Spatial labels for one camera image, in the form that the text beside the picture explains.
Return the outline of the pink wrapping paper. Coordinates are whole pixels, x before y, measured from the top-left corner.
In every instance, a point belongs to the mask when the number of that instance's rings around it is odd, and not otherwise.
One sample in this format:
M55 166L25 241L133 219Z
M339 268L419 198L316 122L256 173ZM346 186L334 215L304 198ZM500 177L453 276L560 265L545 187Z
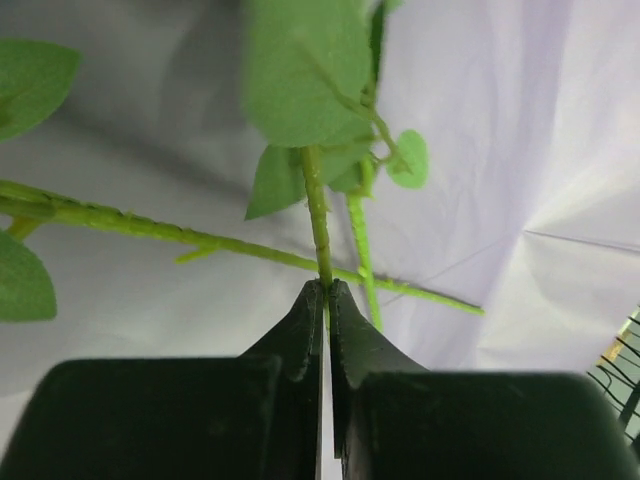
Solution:
M237 1L3 2L4 35L83 63L58 114L2 146L2 176L312 255L304 206L244 218L264 143L239 108L242 27ZM380 113L431 161L423 189L376 181L375 268L485 308L383 292L386 334L431 368L587 368L639 299L638 3L407 1L386 40ZM59 313L2 326L5 398L69 358L237 354L309 278L85 228L29 243Z

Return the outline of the pink rose stem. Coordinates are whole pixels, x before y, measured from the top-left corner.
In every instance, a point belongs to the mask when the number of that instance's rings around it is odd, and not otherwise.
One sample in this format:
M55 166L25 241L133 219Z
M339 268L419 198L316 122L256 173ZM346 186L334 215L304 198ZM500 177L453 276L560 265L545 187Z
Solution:
M428 151L414 130L393 136L376 108L384 28L397 8L381 1L253 1L244 104L267 140L245 216L306 202L323 281L331 277L325 191L345 197L372 323L382 323L363 201L380 172L423 187Z

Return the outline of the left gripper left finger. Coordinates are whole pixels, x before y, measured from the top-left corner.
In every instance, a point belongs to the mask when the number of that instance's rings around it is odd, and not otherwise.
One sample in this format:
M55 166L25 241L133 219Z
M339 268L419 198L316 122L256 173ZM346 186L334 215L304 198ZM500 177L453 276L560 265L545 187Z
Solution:
M316 479L323 290L236 357L53 367L1 461L5 479Z

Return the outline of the peach rose stem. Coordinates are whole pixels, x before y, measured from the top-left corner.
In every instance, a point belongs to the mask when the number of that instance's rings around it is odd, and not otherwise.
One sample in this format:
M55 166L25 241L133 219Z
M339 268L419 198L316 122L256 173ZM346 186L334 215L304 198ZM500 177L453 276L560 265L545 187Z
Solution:
M25 133L49 118L66 99L81 62L78 51L29 39L1 42L1 138ZM42 261L24 246L39 226L58 223L120 235L184 244L192 252L178 257L185 263L218 250L247 255L319 274L328 282L331 267L327 222L320 214L325 201L311 198L315 259L230 237L212 235L174 224L157 222L112 207L81 202L35 187L4 180L1 212L11 226L1 234L1 319L4 322L50 320L57 314L52 280Z

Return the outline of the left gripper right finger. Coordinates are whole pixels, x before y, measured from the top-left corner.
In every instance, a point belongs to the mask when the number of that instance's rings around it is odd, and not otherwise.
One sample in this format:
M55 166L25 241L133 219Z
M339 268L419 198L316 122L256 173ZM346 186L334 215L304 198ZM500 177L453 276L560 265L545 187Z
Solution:
M335 455L346 479L635 479L607 402L568 372L432 371L328 293Z

